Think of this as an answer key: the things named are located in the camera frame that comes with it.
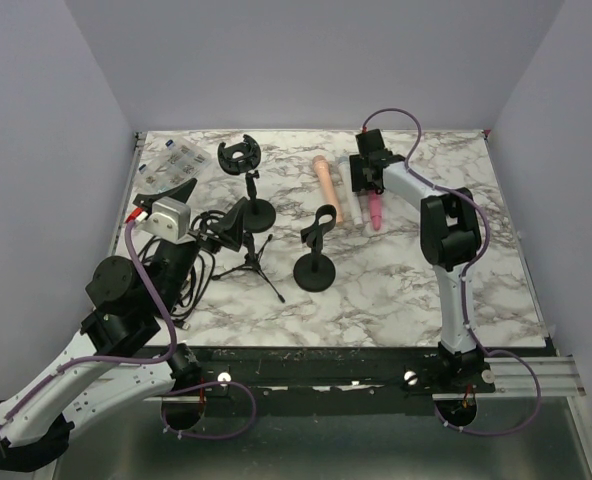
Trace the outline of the silver white microphone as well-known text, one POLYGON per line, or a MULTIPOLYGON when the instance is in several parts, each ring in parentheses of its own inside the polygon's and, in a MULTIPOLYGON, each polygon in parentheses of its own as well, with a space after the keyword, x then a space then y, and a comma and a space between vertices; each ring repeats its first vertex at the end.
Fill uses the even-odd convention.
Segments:
POLYGON ((350 162, 347 156, 337 159, 337 166, 346 193, 350 216, 356 226, 363 225, 362 209, 357 194, 353 191, 350 162))

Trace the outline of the black tripod shock mount stand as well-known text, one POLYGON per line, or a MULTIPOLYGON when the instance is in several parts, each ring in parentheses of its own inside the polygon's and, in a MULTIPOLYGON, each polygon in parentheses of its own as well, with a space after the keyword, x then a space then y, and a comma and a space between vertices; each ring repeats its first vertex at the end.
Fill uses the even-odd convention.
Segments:
MULTIPOLYGON (((221 210, 208 210, 202 212, 197 219, 192 222, 192 227, 204 229, 206 227, 214 228, 215 224, 225 215, 226 213, 221 210)), ((224 271, 220 274, 211 274, 211 280, 220 280, 221 278, 230 275, 235 272, 242 272, 242 271, 251 271, 256 273, 260 276, 274 291, 277 295, 277 298, 281 303, 285 303, 286 300, 282 294, 276 289, 273 283, 269 280, 267 275, 264 273, 261 267, 261 259, 264 253, 264 250, 267 244, 273 239, 273 235, 270 234, 267 239, 264 241, 262 246, 259 250, 256 249, 255 239, 252 233, 245 230, 244 227, 244 236, 243 236, 243 244, 242 247, 246 249, 246 253, 244 255, 244 261, 242 264, 233 267, 229 270, 224 271)))

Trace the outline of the pink microphone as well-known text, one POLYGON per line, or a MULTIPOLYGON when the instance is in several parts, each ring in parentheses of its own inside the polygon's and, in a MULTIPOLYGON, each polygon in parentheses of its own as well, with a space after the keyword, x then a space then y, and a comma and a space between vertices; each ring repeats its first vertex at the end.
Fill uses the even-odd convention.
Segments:
POLYGON ((372 228, 374 231, 379 231, 382 228, 381 196, 376 192, 370 192, 368 195, 368 207, 372 228))

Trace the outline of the beige microphone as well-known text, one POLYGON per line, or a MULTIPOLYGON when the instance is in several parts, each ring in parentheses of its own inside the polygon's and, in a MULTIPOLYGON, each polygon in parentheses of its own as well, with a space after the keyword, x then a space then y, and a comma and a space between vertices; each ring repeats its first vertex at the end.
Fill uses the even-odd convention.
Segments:
POLYGON ((316 155, 313 158, 313 169, 320 182, 326 202, 336 209, 336 222, 343 224, 344 216, 332 181, 329 162, 323 155, 316 155))

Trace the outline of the black shock mount desk stand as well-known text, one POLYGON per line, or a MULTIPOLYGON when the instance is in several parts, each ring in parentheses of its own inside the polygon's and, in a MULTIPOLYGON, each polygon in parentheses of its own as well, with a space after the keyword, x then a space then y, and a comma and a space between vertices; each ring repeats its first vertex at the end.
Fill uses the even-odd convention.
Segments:
POLYGON ((261 159, 259 144, 248 134, 244 134, 242 141, 236 144, 227 145, 221 142, 217 149, 217 160, 221 169, 231 176, 244 176, 248 199, 244 227, 250 233, 266 232, 276 221, 274 206, 258 197, 255 181, 260 178, 258 167, 261 159))

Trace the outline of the black clip round base stand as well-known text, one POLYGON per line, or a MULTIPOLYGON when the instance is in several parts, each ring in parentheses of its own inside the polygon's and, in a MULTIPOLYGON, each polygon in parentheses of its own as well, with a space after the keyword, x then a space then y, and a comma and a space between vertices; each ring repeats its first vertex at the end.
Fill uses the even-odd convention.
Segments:
POLYGON ((293 268, 293 277, 304 291, 320 293, 328 289, 336 278, 332 260, 323 254, 324 235, 336 225, 337 211, 331 204, 318 208, 314 222, 301 230, 300 238, 310 252, 301 256, 293 268))

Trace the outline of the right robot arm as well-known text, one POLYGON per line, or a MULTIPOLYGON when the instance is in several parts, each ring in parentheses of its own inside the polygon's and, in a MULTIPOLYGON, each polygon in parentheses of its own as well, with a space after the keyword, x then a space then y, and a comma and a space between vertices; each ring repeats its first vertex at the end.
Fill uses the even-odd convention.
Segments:
POLYGON ((356 193, 389 191, 420 215, 420 247, 435 272, 441 308, 441 338, 436 379, 456 392, 484 364, 474 339, 473 293, 467 271, 483 246, 476 209, 466 188, 448 189, 430 182, 409 166, 408 159, 385 145, 379 129, 356 135, 358 152, 349 157, 356 193))

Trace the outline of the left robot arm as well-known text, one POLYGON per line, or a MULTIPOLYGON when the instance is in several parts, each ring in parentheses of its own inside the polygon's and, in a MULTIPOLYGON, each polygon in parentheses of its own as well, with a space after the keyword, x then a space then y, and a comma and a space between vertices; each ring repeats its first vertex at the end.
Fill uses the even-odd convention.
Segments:
POLYGON ((92 312, 34 380, 0 401, 0 470, 41 469, 122 406, 210 388, 172 311, 200 253, 242 247, 247 201, 193 223, 187 202, 196 184, 136 196, 125 222, 128 254, 101 261, 86 287, 92 312))

